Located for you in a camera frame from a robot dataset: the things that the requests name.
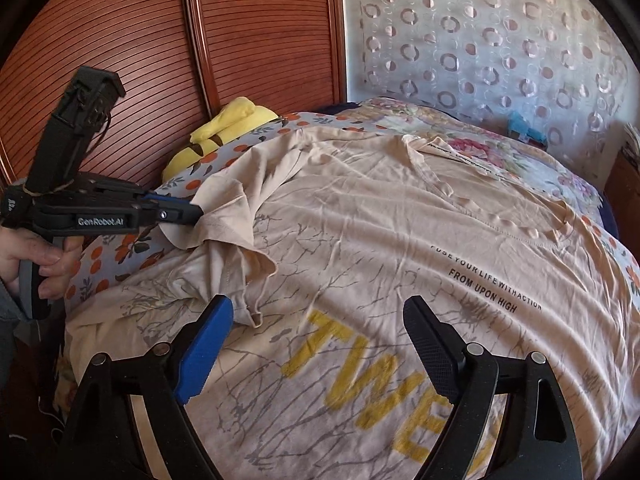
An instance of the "blue object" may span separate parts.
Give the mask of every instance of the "blue object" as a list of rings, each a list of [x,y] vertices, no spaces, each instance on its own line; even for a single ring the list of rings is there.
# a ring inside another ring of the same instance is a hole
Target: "blue object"
[[[184,198],[178,198],[177,196],[158,195],[158,193],[147,193],[143,196],[143,200],[165,200],[166,202],[185,202],[190,203],[189,200]]]
[[[616,218],[613,216],[613,209],[611,204],[602,193],[599,193],[602,199],[602,205],[600,206],[600,217],[602,218],[602,225],[604,229],[613,236],[616,240],[620,240],[620,234],[618,233],[618,224],[616,224]]]
[[[516,138],[521,140],[522,142],[527,142],[527,137],[529,139],[533,139],[536,142],[542,144],[545,148],[548,146],[546,141],[546,135],[542,132],[534,130],[529,126],[529,123],[524,120],[524,118],[517,112],[511,112],[509,114],[509,121],[507,124],[507,129],[509,131],[509,136],[512,138]]]
[[[180,377],[174,390],[178,403],[184,405],[199,395],[218,358],[222,344],[234,322],[234,306],[224,297],[205,320],[180,361]]]

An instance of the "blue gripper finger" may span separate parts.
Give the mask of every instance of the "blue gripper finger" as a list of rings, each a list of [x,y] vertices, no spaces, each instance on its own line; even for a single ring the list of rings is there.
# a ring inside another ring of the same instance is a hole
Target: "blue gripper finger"
[[[229,298],[222,296],[180,361],[178,383],[174,390],[180,404],[186,404],[202,391],[233,322],[234,306]]]

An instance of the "wooden frame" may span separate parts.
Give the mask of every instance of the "wooden frame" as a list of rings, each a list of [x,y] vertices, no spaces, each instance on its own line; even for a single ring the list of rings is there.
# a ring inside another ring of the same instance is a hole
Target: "wooden frame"
[[[15,180],[14,168],[9,162],[9,157],[4,149],[2,138],[0,137],[0,191]]]
[[[334,99],[336,102],[343,103],[347,100],[347,63],[342,0],[329,0],[329,24],[332,44]]]
[[[207,110],[207,116],[212,119],[220,111],[220,99],[216,89],[216,79],[211,68],[200,0],[183,0],[183,10],[191,43],[193,63],[200,82],[200,92]]]

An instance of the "wrinkled fabric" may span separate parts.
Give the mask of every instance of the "wrinkled fabric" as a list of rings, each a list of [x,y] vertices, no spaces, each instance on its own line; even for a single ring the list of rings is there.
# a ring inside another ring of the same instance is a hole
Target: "wrinkled fabric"
[[[206,211],[195,229],[164,227],[181,249],[90,298],[67,330],[79,377],[94,353],[142,354],[212,295],[230,296],[244,326],[187,406],[223,476],[412,478],[450,412],[402,324],[414,294],[496,355],[546,355],[585,478],[633,428],[639,314],[621,269],[565,202],[439,139],[332,128],[255,146],[194,202]],[[141,438],[150,446],[148,431]]]
[[[475,156],[503,168],[534,189],[560,198],[576,211],[602,225],[598,191],[583,178],[565,168],[551,155],[534,146],[463,123],[444,112],[405,103],[390,97],[368,99],[345,118],[370,121],[403,133],[440,136],[465,155]]]

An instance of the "wooden wardrobe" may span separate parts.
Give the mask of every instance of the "wooden wardrobe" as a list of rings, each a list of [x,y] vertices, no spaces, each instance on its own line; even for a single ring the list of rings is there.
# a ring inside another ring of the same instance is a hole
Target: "wooden wardrobe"
[[[49,0],[0,68],[5,184],[27,175],[83,64],[117,72],[127,96],[82,169],[154,186],[237,96],[279,114],[345,101],[342,0]]]

